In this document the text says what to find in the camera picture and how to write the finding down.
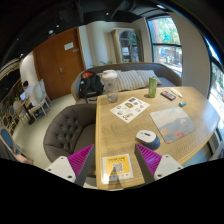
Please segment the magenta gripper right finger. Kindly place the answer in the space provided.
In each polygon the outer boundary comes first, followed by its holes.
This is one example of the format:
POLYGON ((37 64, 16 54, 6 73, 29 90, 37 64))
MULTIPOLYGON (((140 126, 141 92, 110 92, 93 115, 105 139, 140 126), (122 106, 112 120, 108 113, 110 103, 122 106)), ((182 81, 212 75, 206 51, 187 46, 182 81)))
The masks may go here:
POLYGON ((182 169, 182 166, 170 155, 160 155, 139 144, 135 145, 135 156, 146 184, 182 169))

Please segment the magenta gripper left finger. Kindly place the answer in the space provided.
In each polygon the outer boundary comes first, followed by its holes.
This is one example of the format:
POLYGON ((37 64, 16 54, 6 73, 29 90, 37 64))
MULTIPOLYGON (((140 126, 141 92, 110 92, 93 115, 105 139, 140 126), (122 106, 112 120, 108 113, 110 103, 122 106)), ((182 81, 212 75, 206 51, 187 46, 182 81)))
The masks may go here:
POLYGON ((46 171, 78 186, 83 186, 88 171, 94 162, 94 156, 94 145, 89 145, 69 157, 60 156, 46 168, 46 171))

